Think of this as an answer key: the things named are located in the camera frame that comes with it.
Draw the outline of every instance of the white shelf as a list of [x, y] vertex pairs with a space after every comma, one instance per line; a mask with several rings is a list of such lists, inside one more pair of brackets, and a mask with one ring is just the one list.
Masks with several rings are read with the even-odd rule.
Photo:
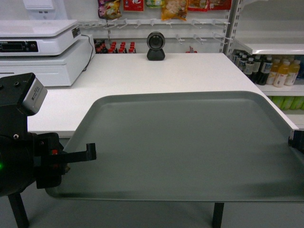
[[303, 38], [235, 38], [234, 48], [249, 54], [303, 55]]
[[304, 129], [304, 110], [286, 110], [283, 113], [295, 124], [299, 129]]
[[256, 85], [256, 86], [266, 96], [304, 96], [304, 80], [296, 80], [293, 86], [284, 85], [281, 88], [277, 88], [273, 85]]

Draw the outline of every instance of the snack bag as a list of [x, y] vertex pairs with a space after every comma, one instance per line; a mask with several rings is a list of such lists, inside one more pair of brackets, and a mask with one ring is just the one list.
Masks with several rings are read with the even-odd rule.
[[208, 0], [189, 0], [189, 11], [208, 11]]
[[143, 0], [123, 0], [124, 11], [143, 11]]
[[188, 0], [165, 0], [165, 7], [162, 8], [161, 19], [178, 18], [186, 20], [187, 11]]
[[209, 10], [229, 10], [231, 8], [231, 0], [208, 0]]
[[120, 0], [98, 0], [98, 16], [102, 19], [120, 18]]
[[146, 6], [150, 8], [159, 8], [165, 5], [165, 0], [146, 0]]

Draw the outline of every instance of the white counter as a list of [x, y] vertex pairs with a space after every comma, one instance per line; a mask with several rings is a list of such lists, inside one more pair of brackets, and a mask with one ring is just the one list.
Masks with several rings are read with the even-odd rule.
[[71, 87], [48, 87], [47, 97], [28, 118], [28, 131], [57, 132], [70, 138], [94, 101], [108, 95], [251, 91], [265, 97], [224, 54], [166, 54], [149, 61], [145, 54], [96, 55]]

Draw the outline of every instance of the dark bottle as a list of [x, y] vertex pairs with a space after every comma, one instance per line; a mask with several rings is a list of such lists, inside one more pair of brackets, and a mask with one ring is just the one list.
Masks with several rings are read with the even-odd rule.
[[259, 78], [257, 80], [256, 83], [258, 83], [259, 85], [265, 85], [266, 81], [268, 79], [271, 67], [272, 67], [272, 61], [271, 61], [271, 57], [267, 57], [267, 59], [263, 62], [262, 65], [262, 69], [259, 72]]
[[250, 80], [255, 83], [258, 79], [258, 70], [260, 68], [261, 65], [261, 60], [260, 60], [261, 56], [260, 55], [256, 55], [254, 61], [254, 65], [253, 65], [253, 69], [252, 69], [252, 74], [250, 77]]
[[252, 70], [254, 67], [254, 61], [253, 58], [249, 58], [248, 61], [246, 62], [246, 68], [243, 71], [243, 73], [250, 79], [252, 75]]
[[238, 68], [241, 71], [245, 70], [245, 68], [246, 68], [246, 62], [247, 62], [247, 55], [243, 55], [242, 58], [239, 60], [239, 63], [238, 63]]

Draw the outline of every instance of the yellow drink bottle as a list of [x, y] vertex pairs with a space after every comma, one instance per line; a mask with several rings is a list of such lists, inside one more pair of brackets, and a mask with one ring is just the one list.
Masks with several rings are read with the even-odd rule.
[[272, 85], [274, 83], [275, 78], [276, 78], [276, 74], [277, 74], [277, 72], [279, 70], [279, 67], [280, 67], [280, 60], [279, 59], [275, 59], [273, 61], [273, 64], [272, 64], [272, 67], [271, 67], [268, 79], [266, 81], [266, 84]]
[[275, 76], [274, 86], [275, 87], [282, 87], [285, 83], [285, 80], [288, 75], [288, 69], [289, 69], [290, 62], [285, 61], [280, 66], [279, 70], [277, 71], [277, 74]]
[[292, 86], [295, 83], [295, 79], [298, 76], [300, 70], [300, 61], [299, 60], [295, 60], [288, 69], [288, 76], [285, 80], [284, 85], [286, 86]]

